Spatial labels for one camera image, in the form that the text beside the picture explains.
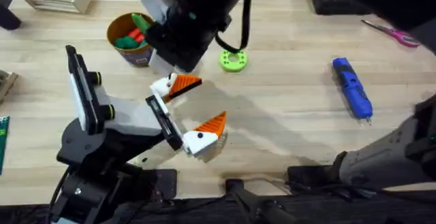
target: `wooden tabletop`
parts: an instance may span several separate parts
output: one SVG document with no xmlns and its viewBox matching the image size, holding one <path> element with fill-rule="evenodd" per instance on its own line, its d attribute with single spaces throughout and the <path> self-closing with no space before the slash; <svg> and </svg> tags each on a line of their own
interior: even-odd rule
<svg viewBox="0 0 436 224">
<path fill-rule="evenodd" d="M 65 170 L 56 161 L 61 135 L 76 117 L 65 45 L 77 48 L 89 70 L 102 73 L 110 95 L 144 99 L 160 77 L 127 64 L 106 40 L 111 20 L 146 12 L 139 0 L 94 0 L 85 15 L 36 11 L 23 0 L 13 0 L 10 9 L 23 24 L 0 29 L 0 68 L 20 75 L 0 105 L 0 116 L 11 116 L 0 204 L 47 203 Z M 239 3 L 222 34 L 235 46 L 241 11 Z M 195 159 L 162 142 L 133 162 L 148 157 L 146 167 L 177 169 L 178 197 L 218 196 L 228 177 L 250 180 L 255 193 L 278 194 L 260 179 L 283 180 L 290 165 L 331 163 L 337 153 L 392 131 L 434 93 L 436 60 L 362 18 L 384 23 L 376 16 L 317 16 L 308 0 L 253 0 L 248 66 L 224 72 L 213 42 L 196 70 L 204 84 L 170 105 L 186 129 L 228 111 L 225 143 Z M 373 103 L 372 126 L 350 116 L 331 70 L 336 57 L 347 57 L 359 75 Z"/>
</svg>

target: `green ring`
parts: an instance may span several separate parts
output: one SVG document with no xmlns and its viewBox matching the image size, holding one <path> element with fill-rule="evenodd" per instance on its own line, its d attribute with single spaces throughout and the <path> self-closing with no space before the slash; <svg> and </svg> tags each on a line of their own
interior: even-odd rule
<svg viewBox="0 0 436 224">
<path fill-rule="evenodd" d="M 238 61 L 230 61 L 229 57 L 236 56 Z M 220 55 L 219 63 L 221 67 L 226 71 L 242 71 L 247 66 L 248 56 L 244 51 L 238 52 L 238 54 L 232 54 L 227 50 L 223 50 Z"/>
</svg>

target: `blue electric screwdriver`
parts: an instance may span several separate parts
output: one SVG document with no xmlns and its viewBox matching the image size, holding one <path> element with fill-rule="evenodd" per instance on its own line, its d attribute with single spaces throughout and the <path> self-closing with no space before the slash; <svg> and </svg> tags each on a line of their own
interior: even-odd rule
<svg viewBox="0 0 436 224">
<path fill-rule="evenodd" d="M 348 63 L 346 58 L 337 58 L 333 60 L 333 69 L 339 78 L 342 91 L 348 100 L 348 104 L 353 114 L 358 119 L 365 118 L 371 125 L 371 116 L 373 115 L 373 106 L 369 101 L 367 94 L 363 90 L 356 72 Z"/>
</svg>

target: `orange cup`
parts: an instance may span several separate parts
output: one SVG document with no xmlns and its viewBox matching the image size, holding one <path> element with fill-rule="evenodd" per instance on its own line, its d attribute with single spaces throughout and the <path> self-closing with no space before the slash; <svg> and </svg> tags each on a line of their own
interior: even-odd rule
<svg viewBox="0 0 436 224">
<path fill-rule="evenodd" d="M 137 12 L 132 13 L 141 15 L 150 24 L 154 23 L 150 16 Z M 118 51 L 127 62 L 135 67 L 148 67 L 151 53 L 153 52 L 153 48 L 151 48 L 149 44 L 133 50 L 124 50 L 115 46 L 115 40 L 117 38 L 128 36 L 129 33 L 137 28 L 131 19 L 132 13 L 124 14 L 113 20 L 108 27 L 106 36 L 110 44 L 112 44 L 115 50 Z"/>
</svg>

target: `pink scissors handle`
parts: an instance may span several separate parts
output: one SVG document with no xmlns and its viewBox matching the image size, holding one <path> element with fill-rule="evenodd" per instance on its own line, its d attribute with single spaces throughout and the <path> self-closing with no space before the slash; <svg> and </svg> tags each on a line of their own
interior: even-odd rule
<svg viewBox="0 0 436 224">
<path fill-rule="evenodd" d="M 416 41 L 410 35 L 408 35 L 405 32 L 402 32 L 402 31 L 398 31 L 398 30 L 392 29 L 391 32 L 390 32 L 390 35 L 395 37 L 395 39 L 398 42 L 400 42 L 400 44 L 402 44 L 404 46 L 407 46 L 407 47 L 416 48 L 419 45 L 421 45 L 420 42 Z"/>
</svg>

